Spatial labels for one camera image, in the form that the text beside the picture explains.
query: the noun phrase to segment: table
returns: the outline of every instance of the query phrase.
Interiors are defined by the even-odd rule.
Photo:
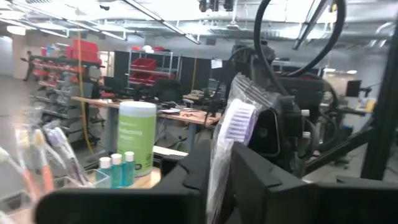
[[[89,99],[83,98],[79,96],[71,97],[73,100],[77,100],[84,103],[89,103],[96,106],[102,106],[107,108],[108,111],[106,113],[106,121],[105,121],[105,150],[107,152],[115,153],[117,150],[116,147],[116,133],[118,132],[117,123],[118,123],[118,113],[120,102],[110,102],[110,100],[100,100],[100,99]],[[188,123],[187,130],[187,140],[186,144],[189,149],[193,148],[195,144],[195,135],[197,131],[198,125],[203,125],[205,121],[206,112],[204,111],[181,111],[179,115],[171,115],[171,114],[159,114],[158,117],[170,119],[174,121],[183,121]],[[208,117],[206,121],[206,126],[210,126],[216,122],[218,122],[221,118],[221,114],[217,113],[216,117],[213,118],[211,116]]]

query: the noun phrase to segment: black pole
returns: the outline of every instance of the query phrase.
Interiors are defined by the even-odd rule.
[[[374,112],[373,137],[363,161],[361,178],[382,180],[398,123],[398,26],[389,49],[384,78]]]
[[[347,153],[351,152],[357,147],[366,144],[372,133],[373,130],[369,129],[364,132],[353,134],[347,141],[340,143],[333,149],[327,150],[327,152],[324,152],[318,158],[306,165],[305,175],[314,172],[315,170],[341,158],[342,156],[347,155]]]

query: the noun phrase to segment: plastic bag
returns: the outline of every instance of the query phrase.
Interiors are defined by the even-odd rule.
[[[226,112],[213,135],[215,142],[211,155],[206,205],[207,224],[216,223],[218,219],[229,174],[233,143],[249,143],[259,113],[273,105],[275,100],[276,97],[240,73],[233,79]]]

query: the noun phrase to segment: orange toothbrush handle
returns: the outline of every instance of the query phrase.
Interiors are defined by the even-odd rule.
[[[34,199],[38,199],[40,197],[40,190],[34,184],[33,178],[28,169],[24,170],[24,176],[27,188],[29,189],[30,193],[32,194]]]
[[[54,190],[54,183],[52,181],[52,173],[49,166],[43,166],[44,189],[46,193]]]

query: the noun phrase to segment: small bottle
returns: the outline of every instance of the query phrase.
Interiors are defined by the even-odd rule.
[[[105,175],[107,175],[108,176],[108,181],[103,181],[103,184],[100,184],[100,186],[98,186],[98,187],[101,187],[101,188],[110,188],[111,187],[111,184],[110,184],[110,178],[111,178],[111,174],[112,174],[112,170],[111,170],[111,158],[109,158],[109,157],[101,157],[100,159],[99,159],[99,168],[98,168],[98,171],[99,172],[97,172],[96,173],[96,176],[95,176],[95,181],[96,182],[99,182],[99,181],[102,181],[104,178],[105,178],[105,176],[103,175],[103,174],[105,174]]]
[[[112,188],[122,187],[122,155],[113,154],[112,156]]]
[[[133,152],[125,152],[124,158],[123,186],[128,187],[134,183],[134,178],[136,176],[136,162],[134,161]]]

